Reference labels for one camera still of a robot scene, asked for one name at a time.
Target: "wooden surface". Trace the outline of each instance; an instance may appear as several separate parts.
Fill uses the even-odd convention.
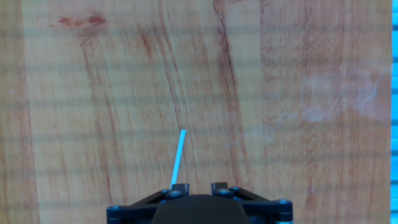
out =
[[[104,223],[179,182],[389,223],[391,1],[1,0],[0,222]]]

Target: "blue object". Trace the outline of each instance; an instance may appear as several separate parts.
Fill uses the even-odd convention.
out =
[[[170,184],[170,189],[172,188],[173,184],[177,183],[178,170],[180,169],[180,162],[181,162],[181,157],[182,157],[182,149],[184,147],[184,140],[185,140],[185,134],[186,133],[187,133],[186,130],[181,130],[180,141],[178,142],[178,148],[177,148],[177,155],[175,155],[172,183]]]

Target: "white stain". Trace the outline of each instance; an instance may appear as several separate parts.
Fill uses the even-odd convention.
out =
[[[388,108],[378,94],[383,74],[381,69],[365,65],[306,70],[300,92],[302,119],[331,121],[348,110],[371,119],[384,119]]]

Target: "bolt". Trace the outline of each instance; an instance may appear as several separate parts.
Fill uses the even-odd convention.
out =
[[[172,191],[170,191],[169,194],[170,194],[171,197],[178,197],[178,196],[181,195],[181,191],[179,191],[179,190],[172,190]]]
[[[289,203],[290,200],[281,198],[281,199],[277,199],[276,202],[279,203],[279,204],[286,204],[286,203]]]
[[[220,193],[220,194],[229,194],[231,192],[228,189],[219,189],[218,193]]]
[[[112,206],[108,207],[108,209],[118,210],[121,207],[123,207],[123,205],[112,205]]]

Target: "dark wood streak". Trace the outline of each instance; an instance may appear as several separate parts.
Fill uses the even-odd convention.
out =
[[[242,116],[241,116],[241,109],[238,100],[238,90],[236,87],[236,80],[235,80],[235,71],[233,67],[233,61],[231,59],[231,52],[229,49],[229,42],[228,42],[228,33],[226,31],[226,20],[224,18],[224,7],[225,7],[224,0],[214,0],[213,1],[213,9],[217,15],[217,18],[221,24],[218,28],[219,36],[221,37],[221,46],[223,51],[221,53],[220,61],[219,61],[219,79],[221,82],[221,87],[223,89],[228,114],[236,113],[236,118],[234,116],[228,117],[228,123],[231,129],[237,129],[238,134],[233,136],[231,142],[238,142],[240,149],[244,155],[245,160],[248,157],[248,153],[246,151],[246,145],[244,139],[241,139],[240,136],[243,135],[243,124],[242,124]],[[234,150],[231,151],[230,159],[232,164],[239,164],[238,162],[238,153]],[[246,172],[250,172],[250,164],[245,162]],[[233,166],[233,175],[234,177],[238,177],[241,179],[241,172],[239,167]]]

